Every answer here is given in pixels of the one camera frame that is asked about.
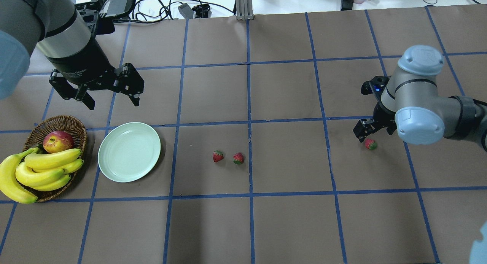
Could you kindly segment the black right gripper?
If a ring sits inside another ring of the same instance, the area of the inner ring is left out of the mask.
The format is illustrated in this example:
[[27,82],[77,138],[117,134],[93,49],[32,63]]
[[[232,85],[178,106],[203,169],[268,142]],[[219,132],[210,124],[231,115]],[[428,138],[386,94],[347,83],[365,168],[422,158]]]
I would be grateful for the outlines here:
[[389,79],[388,76],[375,76],[361,86],[361,94],[373,95],[376,98],[376,106],[371,119],[360,119],[353,127],[353,133],[360,143],[380,129],[385,128],[389,135],[397,130],[395,112],[386,108],[381,99],[382,94],[387,93]]

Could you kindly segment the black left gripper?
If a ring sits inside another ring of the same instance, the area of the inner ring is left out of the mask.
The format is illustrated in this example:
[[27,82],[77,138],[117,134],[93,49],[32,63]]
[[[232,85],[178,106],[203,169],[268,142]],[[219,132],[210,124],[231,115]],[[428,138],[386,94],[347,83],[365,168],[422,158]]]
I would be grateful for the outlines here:
[[132,63],[115,69],[98,43],[89,43],[71,56],[46,55],[46,58],[55,68],[49,83],[64,100],[74,99],[94,110],[95,100],[88,90],[106,89],[128,96],[136,107],[140,105],[144,79]]

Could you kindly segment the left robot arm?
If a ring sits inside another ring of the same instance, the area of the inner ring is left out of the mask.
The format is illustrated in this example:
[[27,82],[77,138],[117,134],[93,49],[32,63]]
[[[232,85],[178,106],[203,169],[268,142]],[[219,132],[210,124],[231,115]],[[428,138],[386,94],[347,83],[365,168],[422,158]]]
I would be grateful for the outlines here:
[[89,91],[125,94],[139,106],[144,80],[131,63],[115,68],[96,40],[115,31],[114,16],[78,9],[72,0],[1,0],[1,99],[10,97],[38,49],[54,69],[49,83],[66,100],[95,108]]

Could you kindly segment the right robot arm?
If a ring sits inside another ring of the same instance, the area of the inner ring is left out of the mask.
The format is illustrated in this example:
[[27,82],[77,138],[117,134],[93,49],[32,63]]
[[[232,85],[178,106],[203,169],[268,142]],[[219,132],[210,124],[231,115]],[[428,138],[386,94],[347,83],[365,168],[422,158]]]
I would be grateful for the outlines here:
[[360,142],[380,129],[413,145],[442,138],[470,141],[486,150],[486,103],[467,96],[442,97],[436,76],[445,58],[434,47],[414,45],[398,60],[391,76],[375,76],[361,86],[376,98],[371,119],[360,119],[353,132]]

